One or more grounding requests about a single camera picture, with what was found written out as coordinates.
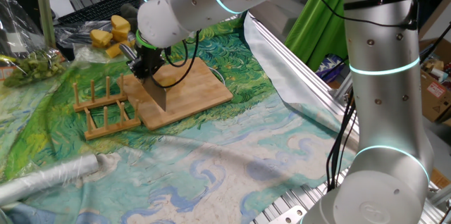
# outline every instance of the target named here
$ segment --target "wooden cutting board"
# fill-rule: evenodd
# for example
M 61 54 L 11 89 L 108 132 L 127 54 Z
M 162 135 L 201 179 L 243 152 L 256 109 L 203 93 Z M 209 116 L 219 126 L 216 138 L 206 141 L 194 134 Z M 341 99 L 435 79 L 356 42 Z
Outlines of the wooden cutting board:
M 171 79 L 169 82 L 179 80 L 190 63 L 191 60 L 188 60 L 182 68 L 162 66 L 154 75 L 155 80 L 162 85 L 169 85 L 163 82 L 168 79 Z M 124 92 L 133 106 L 137 101 L 140 102 L 139 115 L 149 130 L 174 123 L 233 98 L 233 94 L 200 58 L 196 58 L 190 73 L 180 84 L 166 90 L 166 112 L 148 95 L 134 75 L 124 76 Z

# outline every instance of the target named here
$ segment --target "green vegetable bag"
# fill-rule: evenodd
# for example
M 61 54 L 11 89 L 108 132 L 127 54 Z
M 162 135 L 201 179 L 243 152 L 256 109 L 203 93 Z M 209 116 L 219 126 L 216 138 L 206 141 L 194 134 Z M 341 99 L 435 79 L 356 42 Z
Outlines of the green vegetable bag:
M 53 77 L 65 70 L 62 60 L 16 0 L 0 0 L 0 84 L 18 87 Z

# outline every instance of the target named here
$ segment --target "green cloth backdrop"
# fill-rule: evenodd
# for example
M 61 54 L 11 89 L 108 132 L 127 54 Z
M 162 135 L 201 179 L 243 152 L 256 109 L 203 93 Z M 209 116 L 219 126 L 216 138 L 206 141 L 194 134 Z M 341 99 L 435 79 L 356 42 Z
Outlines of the green cloth backdrop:
M 343 15 L 343 0 L 325 0 Z M 321 0 L 308 0 L 285 45 L 310 69 L 317 71 L 327 54 L 347 58 L 345 23 Z

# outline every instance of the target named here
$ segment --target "keyboard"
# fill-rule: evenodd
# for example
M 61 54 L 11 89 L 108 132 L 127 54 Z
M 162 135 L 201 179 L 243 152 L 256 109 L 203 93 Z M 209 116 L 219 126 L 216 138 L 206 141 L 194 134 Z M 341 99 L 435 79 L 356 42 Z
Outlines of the keyboard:
M 79 23 L 95 20 L 110 20 L 113 15 L 121 14 L 121 6 L 132 4 L 135 8 L 140 7 L 140 0 L 103 0 L 94 5 L 87 6 L 76 12 L 60 17 L 58 21 L 63 24 Z

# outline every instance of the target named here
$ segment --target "painted tablecloth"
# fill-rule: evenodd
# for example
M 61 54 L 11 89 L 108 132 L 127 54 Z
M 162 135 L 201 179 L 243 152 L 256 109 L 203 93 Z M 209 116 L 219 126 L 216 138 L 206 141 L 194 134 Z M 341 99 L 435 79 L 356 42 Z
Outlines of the painted tablecloth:
M 173 49 L 183 58 L 183 47 Z M 225 78 L 232 101 L 155 131 L 145 126 L 86 141 L 72 84 L 90 99 L 122 63 L 78 61 L 59 79 L 0 93 L 0 168 L 9 180 L 57 160 L 92 152 L 101 170 L 4 207 L 13 223 L 249 223 L 287 189 L 324 181 L 336 133 L 284 104 L 249 51 L 242 20 L 202 30 L 199 56 Z M 112 94 L 119 93 L 117 85 Z M 125 110 L 134 116 L 130 104 Z M 109 123 L 119 108 L 109 108 Z M 98 127 L 103 109 L 92 110 Z M 345 162 L 352 159 L 345 154 Z

